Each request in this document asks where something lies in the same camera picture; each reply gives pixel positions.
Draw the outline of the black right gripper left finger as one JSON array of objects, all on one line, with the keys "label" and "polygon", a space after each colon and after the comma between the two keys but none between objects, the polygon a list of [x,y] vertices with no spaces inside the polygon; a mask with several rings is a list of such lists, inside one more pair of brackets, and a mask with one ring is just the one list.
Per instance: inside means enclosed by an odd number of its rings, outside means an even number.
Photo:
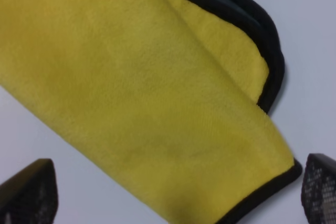
[{"label": "black right gripper left finger", "polygon": [[53,223],[57,210],[51,159],[38,159],[1,184],[1,223]]}]

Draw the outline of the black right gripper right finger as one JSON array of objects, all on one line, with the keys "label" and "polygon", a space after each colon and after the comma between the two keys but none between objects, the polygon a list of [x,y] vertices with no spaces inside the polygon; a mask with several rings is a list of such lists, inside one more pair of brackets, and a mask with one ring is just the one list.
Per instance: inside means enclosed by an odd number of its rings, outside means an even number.
[{"label": "black right gripper right finger", "polygon": [[308,223],[335,223],[335,160],[311,153],[304,171],[301,204]]}]

